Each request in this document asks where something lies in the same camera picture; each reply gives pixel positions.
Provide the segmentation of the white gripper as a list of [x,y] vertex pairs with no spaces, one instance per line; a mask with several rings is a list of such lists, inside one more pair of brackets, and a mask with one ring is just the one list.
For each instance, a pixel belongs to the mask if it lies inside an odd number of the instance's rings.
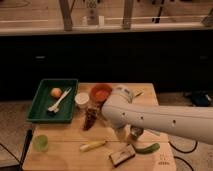
[[115,130],[115,135],[120,142],[125,142],[127,140],[126,128],[122,127]]

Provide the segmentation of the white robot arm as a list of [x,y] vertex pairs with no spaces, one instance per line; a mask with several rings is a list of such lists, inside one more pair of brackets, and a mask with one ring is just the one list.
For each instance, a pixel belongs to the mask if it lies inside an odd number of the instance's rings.
[[102,107],[111,127],[150,129],[213,144],[213,107],[146,106],[133,103],[134,93],[116,86]]

